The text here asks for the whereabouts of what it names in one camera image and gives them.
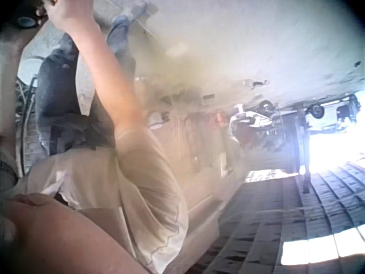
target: skin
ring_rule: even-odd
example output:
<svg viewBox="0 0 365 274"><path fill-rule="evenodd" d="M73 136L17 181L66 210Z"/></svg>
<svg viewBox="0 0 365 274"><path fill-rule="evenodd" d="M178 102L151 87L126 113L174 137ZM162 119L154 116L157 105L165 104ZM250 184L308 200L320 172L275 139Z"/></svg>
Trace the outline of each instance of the skin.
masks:
<svg viewBox="0 0 365 274"><path fill-rule="evenodd" d="M109 50L92 10L91 0L45 2L48 17L75 41L92 75L101 103L115 129L143 124L133 85ZM1 146L14 153L15 76L24 47L38 29L1 36ZM42 194L17 196L1 207L1 235L13 248L6 261L20 273L146 273L113 238L83 215Z"/></svg>
<svg viewBox="0 0 365 274"><path fill-rule="evenodd" d="M49 196L18 195L2 216L17 229L7 258L15 273L147 273L100 227Z"/></svg>
<svg viewBox="0 0 365 274"><path fill-rule="evenodd" d="M60 0L55 6L46 2L45 7L53 24L68 33L80 50L115 130L142 125L142 109L133 93L133 83L123 75L94 20L92 0Z"/></svg>

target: sleeve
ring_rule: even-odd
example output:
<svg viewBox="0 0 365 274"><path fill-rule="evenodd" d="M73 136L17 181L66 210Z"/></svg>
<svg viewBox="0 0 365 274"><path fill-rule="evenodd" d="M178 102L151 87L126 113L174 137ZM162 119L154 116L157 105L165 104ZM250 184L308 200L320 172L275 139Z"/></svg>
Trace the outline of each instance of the sleeve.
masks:
<svg viewBox="0 0 365 274"><path fill-rule="evenodd" d="M182 190L156 137L147 128L116 131L121 173L132 184L123 204L145 266L162 273L179 253L188 230Z"/></svg>

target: finger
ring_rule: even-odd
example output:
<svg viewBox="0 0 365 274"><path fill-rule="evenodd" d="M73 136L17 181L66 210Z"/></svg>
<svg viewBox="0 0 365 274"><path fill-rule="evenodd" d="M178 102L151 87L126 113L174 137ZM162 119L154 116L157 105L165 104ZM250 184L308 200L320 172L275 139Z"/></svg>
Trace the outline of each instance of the finger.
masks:
<svg viewBox="0 0 365 274"><path fill-rule="evenodd" d="M30 224L34 221L33 207L16 201L4 202L1 208L1 215L12 221L20 233L25 232Z"/></svg>

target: tire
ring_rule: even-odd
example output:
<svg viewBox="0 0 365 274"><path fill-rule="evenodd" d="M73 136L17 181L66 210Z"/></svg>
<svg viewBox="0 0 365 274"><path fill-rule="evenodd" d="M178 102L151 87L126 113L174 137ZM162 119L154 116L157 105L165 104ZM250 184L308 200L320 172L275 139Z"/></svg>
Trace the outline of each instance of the tire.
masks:
<svg viewBox="0 0 365 274"><path fill-rule="evenodd" d="M309 108L309 112L315 119L322 119L325 115L325 108L319 104L315 104Z"/></svg>
<svg viewBox="0 0 365 274"><path fill-rule="evenodd" d="M274 110L274 105L269 100L264 100L260 103L259 108L262 110Z"/></svg>

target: shoe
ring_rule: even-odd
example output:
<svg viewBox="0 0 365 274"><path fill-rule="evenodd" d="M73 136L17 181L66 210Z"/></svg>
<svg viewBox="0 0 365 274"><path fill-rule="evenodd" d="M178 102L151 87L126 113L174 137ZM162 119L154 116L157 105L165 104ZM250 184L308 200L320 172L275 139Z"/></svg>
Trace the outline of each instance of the shoe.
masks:
<svg viewBox="0 0 365 274"><path fill-rule="evenodd" d="M114 19L113 25L118 21L119 17L127 17L132 23L139 16L143 15L147 9L148 3L146 1L138 0L134 1L129 6L125 7L122 13Z"/></svg>

